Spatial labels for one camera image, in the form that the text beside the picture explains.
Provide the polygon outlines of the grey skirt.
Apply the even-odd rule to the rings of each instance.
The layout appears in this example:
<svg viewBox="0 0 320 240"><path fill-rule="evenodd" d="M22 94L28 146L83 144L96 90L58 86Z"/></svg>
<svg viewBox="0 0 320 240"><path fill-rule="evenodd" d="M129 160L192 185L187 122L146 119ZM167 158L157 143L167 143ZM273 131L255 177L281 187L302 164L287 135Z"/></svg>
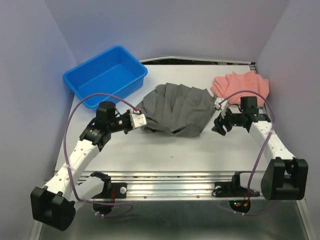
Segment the grey skirt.
<svg viewBox="0 0 320 240"><path fill-rule="evenodd" d="M197 138L213 117L216 97L183 84L160 84L136 106L146 117L147 133Z"/></svg>

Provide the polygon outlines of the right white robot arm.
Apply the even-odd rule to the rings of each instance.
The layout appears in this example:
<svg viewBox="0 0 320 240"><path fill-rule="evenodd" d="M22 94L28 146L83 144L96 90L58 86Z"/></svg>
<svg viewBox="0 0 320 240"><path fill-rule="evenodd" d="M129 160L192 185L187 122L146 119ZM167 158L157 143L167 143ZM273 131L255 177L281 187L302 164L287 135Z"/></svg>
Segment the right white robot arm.
<svg viewBox="0 0 320 240"><path fill-rule="evenodd" d="M218 98L219 111L212 131L225 136L234 127L243 127L260 146L250 172L236 172L230 182L231 192L247 198L255 193L266 200L301 200L305 196L309 166L305 159L296 158L275 132L275 124L267 114L260 113L258 99L240 99L239 112L234 113L225 99Z"/></svg>

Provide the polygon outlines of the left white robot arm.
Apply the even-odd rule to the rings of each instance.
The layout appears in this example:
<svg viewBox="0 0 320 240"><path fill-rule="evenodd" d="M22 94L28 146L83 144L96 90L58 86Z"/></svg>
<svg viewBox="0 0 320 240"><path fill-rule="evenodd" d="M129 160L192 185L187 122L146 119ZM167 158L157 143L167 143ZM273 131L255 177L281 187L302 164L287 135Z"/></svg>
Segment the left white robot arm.
<svg viewBox="0 0 320 240"><path fill-rule="evenodd" d="M43 187L35 187L30 194L34 220L57 230L65 231L76 212L91 204L96 215L111 218L116 197L125 198L120 189L125 183L112 184L111 177L100 171L90 174L88 180L77 181L89 163L102 151L117 132L128 132L146 125L142 111L131 107L121 114L112 101L102 101L95 117L88 123L71 154L65 154L65 163Z"/></svg>

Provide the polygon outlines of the pink folded skirt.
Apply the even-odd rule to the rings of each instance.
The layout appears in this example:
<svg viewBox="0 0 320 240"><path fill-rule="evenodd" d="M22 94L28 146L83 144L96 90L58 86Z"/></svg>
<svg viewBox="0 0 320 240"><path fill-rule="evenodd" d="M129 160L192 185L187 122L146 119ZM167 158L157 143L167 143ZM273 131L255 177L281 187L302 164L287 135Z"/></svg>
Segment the pink folded skirt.
<svg viewBox="0 0 320 240"><path fill-rule="evenodd" d="M270 92L269 80L254 71L244 74L232 72L225 76L216 76L210 90L215 96L223 99L243 90L259 93L266 99Z"/></svg>

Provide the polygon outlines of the blue plastic bin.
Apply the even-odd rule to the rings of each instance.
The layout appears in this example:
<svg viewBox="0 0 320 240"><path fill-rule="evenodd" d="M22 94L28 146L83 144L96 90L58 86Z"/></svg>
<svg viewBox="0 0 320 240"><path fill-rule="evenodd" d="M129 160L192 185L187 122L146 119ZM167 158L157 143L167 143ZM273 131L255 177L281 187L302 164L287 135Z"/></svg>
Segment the blue plastic bin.
<svg viewBox="0 0 320 240"><path fill-rule="evenodd" d="M96 93L125 99L143 86L147 74L139 60L116 45L68 70L63 80L79 100Z"/></svg>

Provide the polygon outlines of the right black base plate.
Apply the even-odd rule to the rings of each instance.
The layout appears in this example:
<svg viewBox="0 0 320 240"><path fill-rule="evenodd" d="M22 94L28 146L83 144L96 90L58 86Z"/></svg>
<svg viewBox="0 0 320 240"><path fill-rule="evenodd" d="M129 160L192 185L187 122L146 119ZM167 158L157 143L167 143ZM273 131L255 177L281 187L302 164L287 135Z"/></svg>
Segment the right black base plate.
<svg viewBox="0 0 320 240"><path fill-rule="evenodd" d="M249 197L248 190L231 181L216 181L212 195L217 198L244 198Z"/></svg>

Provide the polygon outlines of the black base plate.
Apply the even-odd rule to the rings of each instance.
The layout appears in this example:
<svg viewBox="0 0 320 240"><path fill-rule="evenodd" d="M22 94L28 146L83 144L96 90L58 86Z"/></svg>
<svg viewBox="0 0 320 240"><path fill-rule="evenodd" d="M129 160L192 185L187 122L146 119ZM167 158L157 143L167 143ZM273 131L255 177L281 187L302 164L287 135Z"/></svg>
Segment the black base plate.
<svg viewBox="0 0 320 240"><path fill-rule="evenodd" d="M217 198L244 198L249 197L248 190L231 181L216 181L212 195Z"/></svg>
<svg viewBox="0 0 320 240"><path fill-rule="evenodd" d="M88 199L126 199L128 184L126 182L112 182L104 183L99 181L97 183L83 183L80 185L84 187L84 198Z"/></svg>

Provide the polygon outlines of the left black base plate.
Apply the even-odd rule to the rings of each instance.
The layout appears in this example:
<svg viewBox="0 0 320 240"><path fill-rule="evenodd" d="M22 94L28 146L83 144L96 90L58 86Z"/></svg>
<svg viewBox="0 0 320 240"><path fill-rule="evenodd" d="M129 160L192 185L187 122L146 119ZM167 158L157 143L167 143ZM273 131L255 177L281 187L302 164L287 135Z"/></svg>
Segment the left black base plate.
<svg viewBox="0 0 320 240"><path fill-rule="evenodd" d="M104 183L99 181L97 183L83 183L80 185L84 187L84 198L88 199L126 199L128 184L126 182L112 182Z"/></svg>

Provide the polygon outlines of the aluminium rail frame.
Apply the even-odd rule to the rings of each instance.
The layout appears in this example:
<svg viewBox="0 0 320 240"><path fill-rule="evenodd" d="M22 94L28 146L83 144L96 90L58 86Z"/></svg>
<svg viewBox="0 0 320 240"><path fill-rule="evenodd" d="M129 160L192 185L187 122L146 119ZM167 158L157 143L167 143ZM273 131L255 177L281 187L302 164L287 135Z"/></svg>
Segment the aluminium rail frame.
<svg viewBox="0 0 320 240"><path fill-rule="evenodd" d="M74 150L80 135L96 116L101 102L115 103L120 114L137 105L156 86L172 83L195 87L214 96L214 77L244 74L248 66L149 65L140 89L122 99L109 93L94 93L80 100L75 95L53 176ZM212 131L212 118L199 137L148 133L143 127L127 134L113 133L102 151L89 163L77 181L98 171L112 183L127 183L125 199L115 199L112 217L101 217L90 203L75 214L71 225L77 240L301 240L309 235L298 210L299 200L267 200L262 194L247 197L215 197L215 182L232 182L236 172L251 172L260 146L243 127L233 127L225 136ZM278 135L280 114L267 114ZM284 146L298 159L306 158Z"/></svg>

